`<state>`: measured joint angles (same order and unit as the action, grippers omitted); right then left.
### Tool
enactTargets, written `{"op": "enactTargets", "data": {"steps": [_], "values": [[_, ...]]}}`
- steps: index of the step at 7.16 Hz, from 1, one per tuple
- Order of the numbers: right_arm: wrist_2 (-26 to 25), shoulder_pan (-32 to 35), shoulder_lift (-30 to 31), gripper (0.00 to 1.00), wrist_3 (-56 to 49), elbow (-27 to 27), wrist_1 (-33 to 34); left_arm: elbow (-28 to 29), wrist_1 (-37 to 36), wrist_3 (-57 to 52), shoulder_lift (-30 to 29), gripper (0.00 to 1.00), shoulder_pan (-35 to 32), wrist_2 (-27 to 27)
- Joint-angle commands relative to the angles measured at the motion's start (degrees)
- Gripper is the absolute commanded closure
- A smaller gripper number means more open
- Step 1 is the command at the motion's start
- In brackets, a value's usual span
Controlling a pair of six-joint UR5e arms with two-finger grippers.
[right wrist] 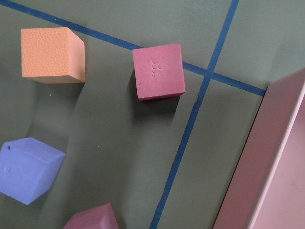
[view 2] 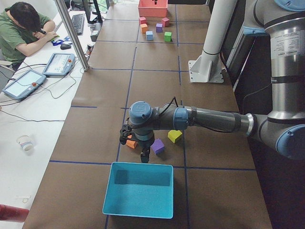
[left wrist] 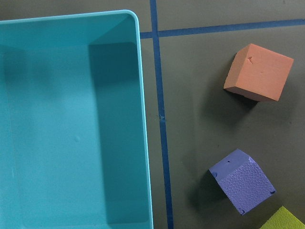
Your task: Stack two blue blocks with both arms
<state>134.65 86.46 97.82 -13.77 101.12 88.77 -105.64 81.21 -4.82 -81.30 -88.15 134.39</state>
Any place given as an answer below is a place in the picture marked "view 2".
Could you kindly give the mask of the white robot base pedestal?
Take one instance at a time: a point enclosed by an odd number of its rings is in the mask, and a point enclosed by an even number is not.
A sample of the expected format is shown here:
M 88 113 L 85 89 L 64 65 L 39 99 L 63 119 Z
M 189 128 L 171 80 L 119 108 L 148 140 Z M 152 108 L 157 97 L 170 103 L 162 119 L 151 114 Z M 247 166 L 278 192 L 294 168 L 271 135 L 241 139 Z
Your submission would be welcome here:
M 237 0 L 215 0 L 203 45 L 202 54 L 190 60 L 189 76 L 192 83 L 223 83 L 219 54 Z

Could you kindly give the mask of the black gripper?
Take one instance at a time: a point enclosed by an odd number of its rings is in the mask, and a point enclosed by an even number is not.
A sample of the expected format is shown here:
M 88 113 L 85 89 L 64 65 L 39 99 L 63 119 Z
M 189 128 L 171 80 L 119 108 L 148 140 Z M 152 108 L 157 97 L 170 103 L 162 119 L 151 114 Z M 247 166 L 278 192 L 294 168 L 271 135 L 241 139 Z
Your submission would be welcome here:
M 122 145 L 125 145 L 128 139 L 128 136 L 132 135 L 132 127 L 129 124 L 123 124 L 120 129 L 119 141 Z M 143 148 L 141 151 L 141 162 L 148 163 L 150 157 L 150 148 Z

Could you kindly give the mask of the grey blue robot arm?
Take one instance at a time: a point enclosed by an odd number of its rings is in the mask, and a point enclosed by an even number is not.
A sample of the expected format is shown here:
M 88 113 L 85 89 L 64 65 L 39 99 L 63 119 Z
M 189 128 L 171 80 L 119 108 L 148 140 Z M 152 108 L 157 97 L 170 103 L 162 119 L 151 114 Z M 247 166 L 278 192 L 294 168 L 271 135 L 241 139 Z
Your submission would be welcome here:
M 305 157 L 305 3 L 302 0 L 249 0 L 244 34 L 269 35 L 272 111 L 237 114 L 168 103 L 151 107 L 138 101 L 120 131 L 120 143 L 137 141 L 141 160 L 149 161 L 155 130 L 201 126 L 218 132 L 244 133 L 290 159 Z

